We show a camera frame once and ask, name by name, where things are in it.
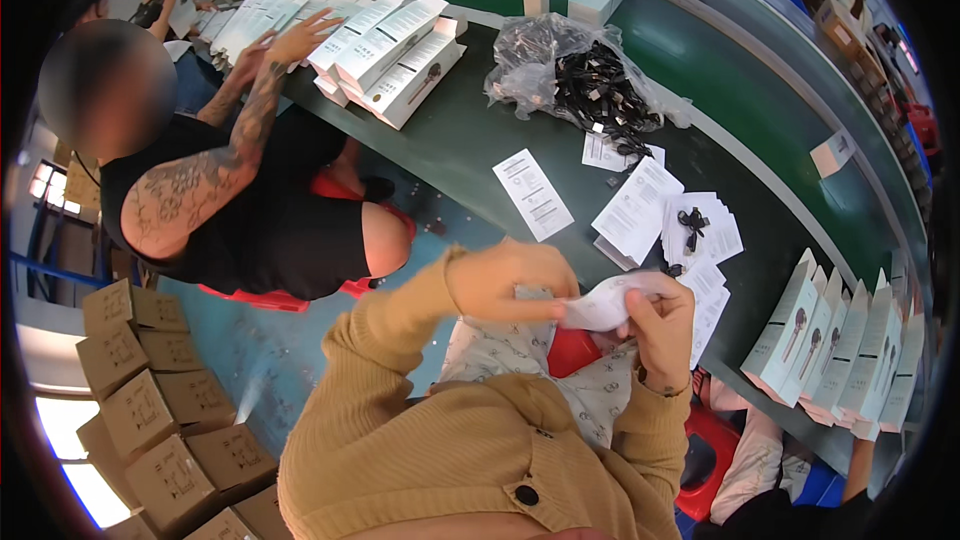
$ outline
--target blue floor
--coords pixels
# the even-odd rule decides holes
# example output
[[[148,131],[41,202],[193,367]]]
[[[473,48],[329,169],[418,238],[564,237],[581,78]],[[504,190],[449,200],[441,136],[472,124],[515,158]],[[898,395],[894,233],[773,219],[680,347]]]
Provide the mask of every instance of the blue floor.
[[[503,238],[493,225],[372,151],[364,153],[361,171],[393,180],[393,202],[418,224],[410,261],[387,278],[384,289],[409,280],[451,244],[479,249]],[[223,300],[166,278],[158,289],[179,296],[203,361],[241,416],[248,415],[253,433],[279,457],[307,396],[324,374],[321,340],[334,320],[354,307],[354,298],[338,292],[314,301],[304,313],[289,313]],[[440,375],[453,323],[442,322],[424,348],[422,365],[410,375],[414,396],[423,395]]]

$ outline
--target red plastic stool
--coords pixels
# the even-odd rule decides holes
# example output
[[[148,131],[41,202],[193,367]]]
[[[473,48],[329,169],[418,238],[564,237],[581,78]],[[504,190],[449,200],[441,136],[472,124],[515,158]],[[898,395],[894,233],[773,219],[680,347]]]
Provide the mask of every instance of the red plastic stool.
[[[327,198],[344,198],[346,200],[363,200],[363,196],[354,192],[346,186],[343,186],[339,182],[336,182],[326,175],[325,171],[321,171],[313,178],[313,182],[310,184],[310,192],[314,195]],[[394,205],[390,204],[381,204],[381,207],[386,209],[388,212],[396,216],[404,225],[407,227],[407,233],[410,234],[410,242],[414,241],[414,236],[417,235],[417,224],[414,223],[414,220],[410,218],[410,215],[398,209]],[[339,292],[346,293],[352,296],[353,298],[360,298],[363,294],[366,294],[373,290],[371,287],[371,278],[363,278],[357,281],[346,281],[340,286]],[[252,307],[257,307],[258,309],[266,309],[268,311],[287,311],[292,313],[303,313],[310,307],[310,302],[306,300],[301,300],[299,298],[294,298],[289,293],[283,290],[274,290],[273,292],[267,292],[266,294],[250,294],[243,290],[237,290],[233,294],[223,294],[217,290],[198,283],[199,289],[204,291],[207,294],[213,294],[214,296],[219,296],[226,300],[235,300],[238,302],[246,303]]]
[[[930,157],[940,152],[937,119],[933,116],[930,107],[916,102],[908,102],[904,106],[906,107],[906,117],[923,145],[923,153]]]
[[[740,442],[740,433],[725,419],[716,415],[699,402],[690,402],[690,416],[683,424],[686,437],[697,435],[713,449],[716,464],[702,482],[693,487],[680,486],[674,504],[691,519],[704,521],[711,516],[711,505],[723,477],[734,462],[734,451]]]

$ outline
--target black sleeveless top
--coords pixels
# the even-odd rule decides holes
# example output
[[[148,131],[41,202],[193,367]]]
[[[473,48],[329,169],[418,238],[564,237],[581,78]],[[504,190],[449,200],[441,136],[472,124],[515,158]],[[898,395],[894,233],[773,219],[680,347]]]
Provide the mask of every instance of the black sleeveless top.
[[[205,284],[213,290],[233,294],[240,289],[238,255],[232,248],[242,239],[244,214],[252,207],[248,188],[200,225],[187,241],[186,250],[174,259],[145,257],[127,242],[120,229],[120,210],[127,192],[151,168],[204,150],[225,147],[230,135],[199,119],[174,114],[170,125],[152,144],[137,153],[114,159],[100,168],[102,223],[119,246],[143,260],[151,269],[189,284]]]

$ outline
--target stacked cardboard boxes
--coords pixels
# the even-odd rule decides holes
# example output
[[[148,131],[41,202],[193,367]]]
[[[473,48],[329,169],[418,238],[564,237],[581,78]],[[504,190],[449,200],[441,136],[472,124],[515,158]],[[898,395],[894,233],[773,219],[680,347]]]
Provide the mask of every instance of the stacked cardboard boxes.
[[[184,538],[210,518],[219,521],[224,509],[240,512],[273,483],[278,463],[235,423],[236,409],[204,368],[176,296],[125,279],[85,297],[83,318],[88,336],[77,352],[100,413],[77,435],[133,510],[105,537]],[[275,503],[261,498],[248,511],[251,519],[280,522],[275,529],[244,523],[249,537],[290,537],[277,532],[285,526]]]

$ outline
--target window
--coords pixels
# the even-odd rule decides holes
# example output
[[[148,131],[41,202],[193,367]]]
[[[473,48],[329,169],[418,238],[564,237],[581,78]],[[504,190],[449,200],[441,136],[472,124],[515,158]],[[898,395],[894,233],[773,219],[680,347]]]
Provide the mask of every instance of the window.
[[[107,528],[130,517],[126,504],[87,462],[87,451],[77,437],[77,428],[100,413],[100,405],[91,400],[37,398],[36,410],[63,473],[97,525]]]
[[[47,203],[54,207],[62,207],[70,213],[78,214],[80,205],[64,199],[66,189],[66,174],[54,169],[48,162],[41,162],[36,166],[36,172],[30,181],[30,194],[37,198],[46,195]]]

